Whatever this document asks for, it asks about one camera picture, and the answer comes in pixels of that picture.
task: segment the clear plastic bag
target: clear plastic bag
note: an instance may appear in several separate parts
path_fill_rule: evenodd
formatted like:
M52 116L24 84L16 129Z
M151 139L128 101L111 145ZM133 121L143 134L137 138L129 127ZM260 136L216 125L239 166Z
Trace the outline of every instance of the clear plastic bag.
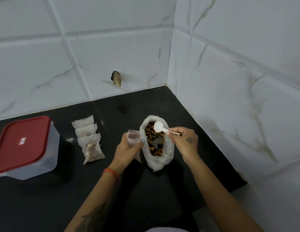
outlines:
M78 138L84 138L87 136L94 135L97 130L97 124L89 125L80 129L75 129Z
M152 121L161 121L163 123L164 128L169 128L163 118L150 115L144 120L143 124L140 126L139 131L141 133L141 139L147 139L144 129L146 128L148 123ZM171 143L170 138L166 134L164 135L164 146L162 156L153 156L150 152L149 145L147 142L145 142L144 146L142 147L147 164L153 170L153 172L161 170L166 164L169 164L172 161L172 159L174 158L174 149L175 143Z
M83 154L86 158L83 164L105 158L105 155L103 154L99 144L100 140L100 133L77 139L78 144L82 147Z
M87 127L87 126L93 125L93 124L94 124L93 115L89 116L88 118L84 118L81 120L75 120L75 122L72 122L72 125L75 129L80 129L80 128Z
M129 144L129 147L132 148L140 142L141 133L136 130L129 130L126 134L126 137L127 137L127 142ZM136 154L135 159L138 160L139 162L141 162L140 161L140 150Z

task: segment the white plastic spoon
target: white plastic spoon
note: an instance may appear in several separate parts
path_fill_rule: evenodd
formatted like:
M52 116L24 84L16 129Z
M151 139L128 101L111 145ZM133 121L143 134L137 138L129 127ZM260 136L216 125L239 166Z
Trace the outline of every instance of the white plastic spoon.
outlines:
M169 131L169 130L165 129L164 126L163 126L163 123L161 121L157 121L157 122L154 123L154 131L156 131L157 133L160 133L162 131L164 133L166 133L166 132L172 132L174 134L180 135L179 133L176 133L176 132Z

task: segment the spoon handle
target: spoon handle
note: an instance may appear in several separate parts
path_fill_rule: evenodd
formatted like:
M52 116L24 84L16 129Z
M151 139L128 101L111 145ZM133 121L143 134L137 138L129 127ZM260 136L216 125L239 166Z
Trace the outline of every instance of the spoon handle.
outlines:
M162 131L163 131L164 133L166 133L166 132L171 132L171 133L174 133L174 134L180 135L179 133L176 133L176 132L170 131L170 130L168 130L168 129L165 129L165 128L163 128L163 129L162 129Z

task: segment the sticker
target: sticker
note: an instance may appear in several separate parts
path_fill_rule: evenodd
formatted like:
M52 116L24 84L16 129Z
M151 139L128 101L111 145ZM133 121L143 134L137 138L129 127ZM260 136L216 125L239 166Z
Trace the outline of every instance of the sticker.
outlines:
M21 140L20 140L20 142L19 142L19 145L22 145L22 144L24 144L25 143L25 139L26 139L27 137L25 137L25 138L21 138Z

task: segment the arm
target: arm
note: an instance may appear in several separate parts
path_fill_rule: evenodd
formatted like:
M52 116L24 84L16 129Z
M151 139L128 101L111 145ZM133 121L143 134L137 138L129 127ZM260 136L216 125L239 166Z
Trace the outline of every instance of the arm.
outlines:
M177 136L168 132L171 142L176 144L183 160L190 167L220 231L263 232L199 157L197 153L198 136L194 130L183 127L169 130L182 134L182 136Z
M126 133L124 133L109 168L118 175L122 174L143 145L144 143L140 142L130 149ZM105 219L106 205L108 204L108 199L112 194L115 183L116 178L110 172L105 172L64 232L101 231Z

